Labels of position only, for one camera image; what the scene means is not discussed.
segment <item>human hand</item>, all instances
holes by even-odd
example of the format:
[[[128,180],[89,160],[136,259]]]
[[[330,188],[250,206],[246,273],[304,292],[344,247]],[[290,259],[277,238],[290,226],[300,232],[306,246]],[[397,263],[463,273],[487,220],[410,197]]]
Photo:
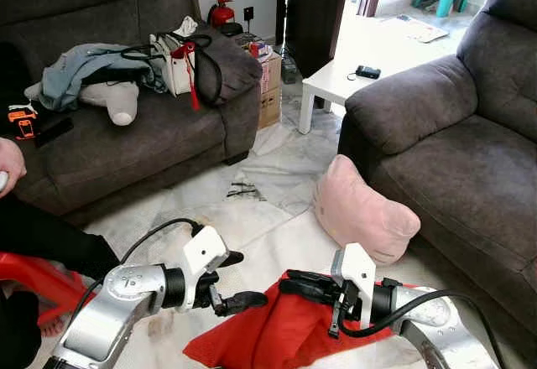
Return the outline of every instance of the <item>human hand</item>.
[[[16,143],[6,138],[0,138],[0,171],[7,172],[8,182],[0,192],[0,199],[9,193],[17,181],[26,175],[24,156]]]

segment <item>power outlet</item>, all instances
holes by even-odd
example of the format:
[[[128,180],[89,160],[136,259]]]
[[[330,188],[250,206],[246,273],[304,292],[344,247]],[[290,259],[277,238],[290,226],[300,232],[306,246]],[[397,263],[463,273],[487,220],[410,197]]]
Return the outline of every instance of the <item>power outlet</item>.
[[[244,21],[253,19],[253,7],[244,8]]]

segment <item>sofa backrest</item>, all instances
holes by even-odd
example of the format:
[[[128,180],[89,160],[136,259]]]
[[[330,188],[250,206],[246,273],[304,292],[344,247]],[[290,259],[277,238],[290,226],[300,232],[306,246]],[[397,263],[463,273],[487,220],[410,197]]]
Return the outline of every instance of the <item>sofa backrest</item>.
[[[477,88],[477,113],[537,142],[537,0],[488,0],[457,56]]]
[[[0,10],[0,42],[18,48],[35,81],[76,44],[148,43],[201,16],[197,0],[0,0]]]

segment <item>red fire extinguisher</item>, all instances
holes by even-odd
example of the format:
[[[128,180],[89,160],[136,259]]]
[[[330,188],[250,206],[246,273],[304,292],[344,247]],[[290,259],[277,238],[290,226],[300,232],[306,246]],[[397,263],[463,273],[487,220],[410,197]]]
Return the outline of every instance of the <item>red fire extinguisher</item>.
[[[226,3],[232,2],[232,0],[218,0],[218,4],[215,4],[209,10],[209,16],[207,22],[213,27],[220,27],[224,23],[235,22],[235,13],[233,10],[226,6]]]

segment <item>red fabric bag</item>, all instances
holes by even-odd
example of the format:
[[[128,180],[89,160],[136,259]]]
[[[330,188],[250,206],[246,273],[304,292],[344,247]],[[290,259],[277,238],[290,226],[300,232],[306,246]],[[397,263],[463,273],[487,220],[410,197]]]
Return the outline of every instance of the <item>red fabric bag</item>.
[[[387,328],[365,338],[340,333],[328,336],[331,307],[298,295],[281,294],[278,283],[265,295],[268,303],[249,309],[192,340],[183,352],[208,367],[224,369],[291,369],[323,356],[383,340]],[[357,322],[347,327],[357,330]]]

